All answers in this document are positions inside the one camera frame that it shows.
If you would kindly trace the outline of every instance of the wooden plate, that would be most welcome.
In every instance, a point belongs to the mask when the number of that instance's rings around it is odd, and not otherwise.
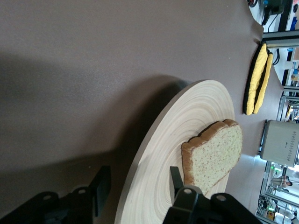
[[[118,204],[116,224],[161,224],[171,206],[169,169],[182,171],[180,146],[213,122],[235,119],[232,99],[217,81],[193,83],[159,114],[134,158]],[[224,192],[228,175],[207,197]]]

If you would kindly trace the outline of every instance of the bread crust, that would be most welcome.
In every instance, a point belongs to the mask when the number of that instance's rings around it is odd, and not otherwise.
[[[212,124],[208,129],[204,129],[197,137],[193,137],[188,142],[184,142],[182,144],[181,149],[182,149],[182,162],[183,162],[183,172],[184,172],[184,184],[194,185],[194,176],[191,174],[192,167],[193,167],[193,161],[191,159],[193,150],[207,143],[213,136],[217,134],[218,131],[236,125],[239,125],[238,122],[231,119],[226,119],[224,121],[217,121],[214,124]]]

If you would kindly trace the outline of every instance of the wood grain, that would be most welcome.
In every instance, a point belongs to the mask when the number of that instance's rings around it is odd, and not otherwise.
[[[116,224],[160,224],[171,206],[170,166],[183,177],[181,144],[218,120],[235,119],[226,88],[213,80],[184,88],[159,114],[134,158],[119,201]],[[208,193],[224,192],[228,175]]]

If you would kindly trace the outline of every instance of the yellow sponge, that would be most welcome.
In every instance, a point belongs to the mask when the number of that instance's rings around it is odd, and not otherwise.
[[[257,113],[262,106],[272,61],[273,54],[268,54],[265,43],[261,44],[252,59],[245,88],[243,112],[246,115]]]

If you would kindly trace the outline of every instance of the bread slice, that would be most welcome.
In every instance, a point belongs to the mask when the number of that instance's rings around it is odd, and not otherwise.
[[[184,184],[195,185],[206,195],[239,161],[242,140],[240,125],[227,119],[183,143]]]

